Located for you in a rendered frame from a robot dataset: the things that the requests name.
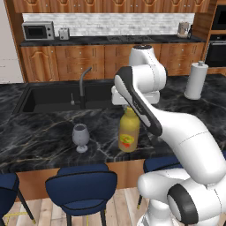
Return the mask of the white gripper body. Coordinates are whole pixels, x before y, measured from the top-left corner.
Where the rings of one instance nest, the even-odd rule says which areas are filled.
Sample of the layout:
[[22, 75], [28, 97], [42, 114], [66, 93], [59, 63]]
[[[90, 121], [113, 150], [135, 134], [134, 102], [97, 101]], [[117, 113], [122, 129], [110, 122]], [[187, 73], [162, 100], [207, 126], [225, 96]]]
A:
[[[127, 105], [126, 99], [117, 91], [115, 86], [111, 88], [111, 93], [112, 93], [111, 100], [114, 105]], [[156, 104], [160, 100], [159, 91], [145, 93], [144, 96], [150, 104]]]

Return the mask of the yellow juice bottle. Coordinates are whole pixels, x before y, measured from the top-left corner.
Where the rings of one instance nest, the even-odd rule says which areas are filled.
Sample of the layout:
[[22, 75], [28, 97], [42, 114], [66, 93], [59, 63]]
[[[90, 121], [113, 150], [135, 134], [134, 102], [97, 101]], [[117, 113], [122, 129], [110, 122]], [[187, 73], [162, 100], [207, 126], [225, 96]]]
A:
[[139, 118], [131, 107], [127, 107], [120, 119], [118, 147], [120, 150], [133, 152], [138, 144]]

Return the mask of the grey wine glass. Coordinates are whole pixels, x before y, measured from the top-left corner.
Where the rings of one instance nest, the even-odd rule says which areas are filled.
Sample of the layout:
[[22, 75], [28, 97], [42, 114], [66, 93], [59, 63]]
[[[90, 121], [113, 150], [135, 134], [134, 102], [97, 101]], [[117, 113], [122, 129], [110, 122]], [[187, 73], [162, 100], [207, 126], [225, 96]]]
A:
[[76, 124], [72, 131], [72, 141], [77, 146], [76, 151], [85, 153], [89, 141], [89, 132], [85, 124]]

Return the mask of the dark grey tap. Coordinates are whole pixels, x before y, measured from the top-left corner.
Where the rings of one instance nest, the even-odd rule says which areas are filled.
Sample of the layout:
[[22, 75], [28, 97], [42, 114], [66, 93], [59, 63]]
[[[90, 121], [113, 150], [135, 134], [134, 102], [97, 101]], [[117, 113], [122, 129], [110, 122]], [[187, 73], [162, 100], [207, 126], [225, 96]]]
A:
[[[92, 67], [88, 67], [84, 72], [82, 72], [80, 78], [79, 78], [79, 106], [84, 109], [86, 107], [86, 101], [85, 101], [85, 89], [83, 86], [83, 79], [85, 75], [90, 72]], [[75, 106], [75, 101], [73, 98], [73, 93], [71, 93], [71, 105]]]

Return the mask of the wooden base cupboard run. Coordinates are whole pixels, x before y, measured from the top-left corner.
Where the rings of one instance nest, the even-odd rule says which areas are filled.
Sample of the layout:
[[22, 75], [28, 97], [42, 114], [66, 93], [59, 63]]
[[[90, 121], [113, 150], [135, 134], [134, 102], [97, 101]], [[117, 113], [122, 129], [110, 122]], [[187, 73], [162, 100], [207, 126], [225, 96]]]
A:
[[[170, 76], [187, 75], [201, 59], [202, 42], [160, 43], [153, 46], [156, 58]], [[129, 64], [132, 45], [77, 45], [23, 47], [21, 49], [30, 82], [78, 80], [90, 69], [86, 79], [111, 79]]]

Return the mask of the black hob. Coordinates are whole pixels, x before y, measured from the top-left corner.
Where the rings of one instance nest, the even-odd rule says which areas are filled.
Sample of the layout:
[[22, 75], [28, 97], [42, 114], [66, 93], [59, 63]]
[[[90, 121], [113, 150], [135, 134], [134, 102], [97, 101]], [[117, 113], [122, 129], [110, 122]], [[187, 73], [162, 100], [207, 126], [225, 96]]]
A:
[[154, 41], [151, 37], [145, 35], [121, 35], [121, 36], [107, 36], [108, 41], [111, 42], [152, 42]]

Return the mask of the black sink basin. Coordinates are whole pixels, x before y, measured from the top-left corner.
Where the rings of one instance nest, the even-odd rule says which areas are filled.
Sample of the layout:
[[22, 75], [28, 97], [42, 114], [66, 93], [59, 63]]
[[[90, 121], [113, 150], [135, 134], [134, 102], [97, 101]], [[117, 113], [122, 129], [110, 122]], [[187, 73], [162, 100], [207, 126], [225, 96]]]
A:
[[85, 83], [84, 106], [80, 105], [79, 84], [27, 85], [13, 113], [50, 113], [80, 109], [114, 109], [112, 82]]

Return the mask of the white paper towel roll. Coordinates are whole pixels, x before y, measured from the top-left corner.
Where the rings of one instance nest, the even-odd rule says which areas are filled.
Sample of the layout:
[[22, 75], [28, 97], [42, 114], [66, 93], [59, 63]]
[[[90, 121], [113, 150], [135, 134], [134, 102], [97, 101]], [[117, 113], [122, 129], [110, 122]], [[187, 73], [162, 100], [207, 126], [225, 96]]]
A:
[[198, 100], [201, 97], [207, 70], [208, 65], [203, 61], [192, 63], [191, 72], [185, 89], [185, 97], [187, 99]]

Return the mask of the blue bar stool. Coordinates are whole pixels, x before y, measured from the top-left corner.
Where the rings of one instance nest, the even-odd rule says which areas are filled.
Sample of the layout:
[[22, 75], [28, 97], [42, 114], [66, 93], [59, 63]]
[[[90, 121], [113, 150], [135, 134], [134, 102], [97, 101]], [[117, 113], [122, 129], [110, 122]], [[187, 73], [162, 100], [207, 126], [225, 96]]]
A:
[[106, 205], [117, 188], [117, 174], [105, 163], [61, 168], [45, 182], [48, 196], [66, 213], [67, 226], [73, 216], [100, 213], [106, 225]]
[[7, 173], [0, 174], [0, 226], [5, 226], [3, 217], [11, 210], [16, 198], [19, 198], [33, 224], [36, 224], [32, 212], [19, 189], [18, 175], [16, 173]]
[[181, 168], [182, 165], [176, 156], [163, 156], [146, 159], [143, 163], [143, 170], [145, 173], [157, 170], [168, 170], [174, 168]]

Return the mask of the silver toaster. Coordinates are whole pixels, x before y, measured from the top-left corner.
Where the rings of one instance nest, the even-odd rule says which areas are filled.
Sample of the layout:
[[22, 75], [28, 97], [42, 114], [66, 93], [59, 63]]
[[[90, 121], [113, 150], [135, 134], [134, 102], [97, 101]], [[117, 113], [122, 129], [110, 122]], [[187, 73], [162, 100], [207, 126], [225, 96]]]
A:
[[58, 30], [60, 40], [69, 40], [70, 39], [70, 29], [68, 27], [61, 27]]

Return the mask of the beige coffee machine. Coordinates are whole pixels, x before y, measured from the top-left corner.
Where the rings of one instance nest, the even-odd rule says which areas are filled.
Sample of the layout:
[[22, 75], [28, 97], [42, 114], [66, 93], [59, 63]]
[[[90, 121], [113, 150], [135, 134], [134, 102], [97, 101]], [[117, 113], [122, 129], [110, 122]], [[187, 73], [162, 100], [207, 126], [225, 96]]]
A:
[[178, 25], [177, 36], [179, 38], [189, 37], [190, 24], [188, 22], [180, 22]]

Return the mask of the grey microwave oven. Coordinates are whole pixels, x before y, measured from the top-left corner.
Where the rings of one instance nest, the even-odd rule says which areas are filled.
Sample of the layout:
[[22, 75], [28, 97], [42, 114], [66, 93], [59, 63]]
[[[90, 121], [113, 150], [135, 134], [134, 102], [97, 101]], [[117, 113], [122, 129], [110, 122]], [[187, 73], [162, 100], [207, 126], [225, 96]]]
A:
[[52, 41], [55, 39], [52, 21], [26, 21], [21, 26], [26, 41]]

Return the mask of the wooden wall cupboard run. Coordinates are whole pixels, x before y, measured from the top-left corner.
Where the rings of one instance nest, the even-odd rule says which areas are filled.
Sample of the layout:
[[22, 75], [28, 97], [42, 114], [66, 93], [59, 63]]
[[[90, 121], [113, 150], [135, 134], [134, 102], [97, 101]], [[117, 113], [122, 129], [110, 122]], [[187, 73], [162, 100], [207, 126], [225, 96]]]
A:
[[10, 0], [16, 13], [206, 13], [211, 0]]

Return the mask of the black wall oven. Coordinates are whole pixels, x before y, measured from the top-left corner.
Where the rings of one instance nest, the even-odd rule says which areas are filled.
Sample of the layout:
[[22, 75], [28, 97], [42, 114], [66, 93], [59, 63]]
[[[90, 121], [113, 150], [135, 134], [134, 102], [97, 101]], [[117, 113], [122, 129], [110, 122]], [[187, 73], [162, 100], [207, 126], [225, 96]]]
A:
[[[212, 29], [226, 31], [226, 4], [217, 6]], [[210, 35], [205, 64], [226, 67], [226, 34]]]

